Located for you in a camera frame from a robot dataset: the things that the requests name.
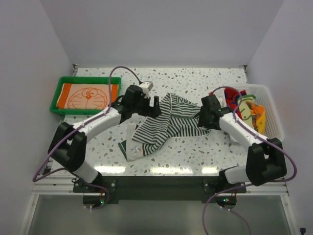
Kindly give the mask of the green white striped towel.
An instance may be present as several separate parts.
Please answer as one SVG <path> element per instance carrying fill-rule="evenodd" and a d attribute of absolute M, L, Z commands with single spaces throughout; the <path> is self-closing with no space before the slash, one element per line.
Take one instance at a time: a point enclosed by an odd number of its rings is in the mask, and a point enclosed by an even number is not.
<path fill-rule="evenodd" d="M 142 124 L 128 124 L 126 140 L 118 144 L 124 158 L 135 161 L 160 150 L 170 138 L 207 136 L 198 127 L 200 107 L 176 94 L 168 93 L 159 103 L 161 115 Z"/>

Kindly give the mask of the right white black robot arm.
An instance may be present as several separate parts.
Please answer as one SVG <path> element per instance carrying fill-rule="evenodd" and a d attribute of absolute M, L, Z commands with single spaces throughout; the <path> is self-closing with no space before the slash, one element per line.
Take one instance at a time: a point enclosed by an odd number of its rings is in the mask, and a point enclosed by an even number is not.
<path fill-rule="evenodd" d="M 214 94 L 202 98 L 201 102 L 198 127 L 225 131 L 247 151 L 244 166 L 233 166 L 220 171 L 215 184 L 216 192 L 229 192 L 236 184 L 248 182 L 260 186 L 287 174 L 279 139 L 269 139 L 241 122 L 231 108 L 221 107 Z"/>

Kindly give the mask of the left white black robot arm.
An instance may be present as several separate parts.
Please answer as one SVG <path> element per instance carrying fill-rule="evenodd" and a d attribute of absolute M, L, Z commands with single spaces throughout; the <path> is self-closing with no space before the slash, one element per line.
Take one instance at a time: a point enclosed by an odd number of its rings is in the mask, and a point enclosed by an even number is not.
<path fill-rule="evenodd" d="M 156 118 L 161 114 L 158 96 L 150 106 L 152 82 L 130 85 L 125 94 L 103 111 L 75 124 L 61 123 L 50 144 L 48 155 L 65 170 L 79 177 L 90 192 L 104 192 L 102 175 L 86 160 L 87 143 L 130 119 L 133 114 Z"/>

